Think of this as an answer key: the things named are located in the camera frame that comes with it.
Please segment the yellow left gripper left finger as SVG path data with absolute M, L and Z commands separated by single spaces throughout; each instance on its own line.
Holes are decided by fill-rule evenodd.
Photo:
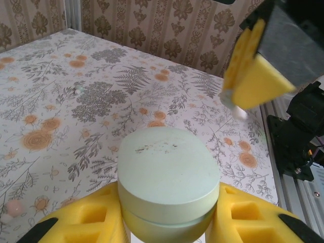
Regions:
M 130 243 L 117 182 L 45 216 L 17 243 Z

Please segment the pale green earbud charging case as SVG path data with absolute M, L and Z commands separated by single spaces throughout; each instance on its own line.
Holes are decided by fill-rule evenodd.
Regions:
M 191 132 L 155 127 L 128 134 L 117 178 L 123 220 L 144 243 L 194 243 L 208 228 L 220 170 Z

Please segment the pink wireless earbud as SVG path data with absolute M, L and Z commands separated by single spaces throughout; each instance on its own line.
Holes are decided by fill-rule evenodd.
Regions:
M 0 222 L 8 224 L 14 218 L 24 213 L 24 207 L 20 200 L 13 199 L 5 204 L 5 213 L 0 216 Z

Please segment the aluminium frame post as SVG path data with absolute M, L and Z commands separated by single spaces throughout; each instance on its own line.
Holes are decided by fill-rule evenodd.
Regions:
M 82 31 L 82 0 L 64 0 L 65 22 L 67 28 Z

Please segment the floral patterned table cover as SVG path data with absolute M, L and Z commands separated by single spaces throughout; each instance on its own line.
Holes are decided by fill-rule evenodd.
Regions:
M 147 127 L 190 131 L 223 182 L 277 204 L 261 112 L 234 119 L 219 100 L 222 83 L 72 29 L 0 53 L 0 215 L 9 200 L 25 205 L 0 223 L 0 243 L 115 181 L 121 139 Z

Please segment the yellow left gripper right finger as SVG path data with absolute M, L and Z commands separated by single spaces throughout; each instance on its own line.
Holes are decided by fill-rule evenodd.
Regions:
M 324 243 L 296 215 L 272 203 L 220 183 L 206 243 Z

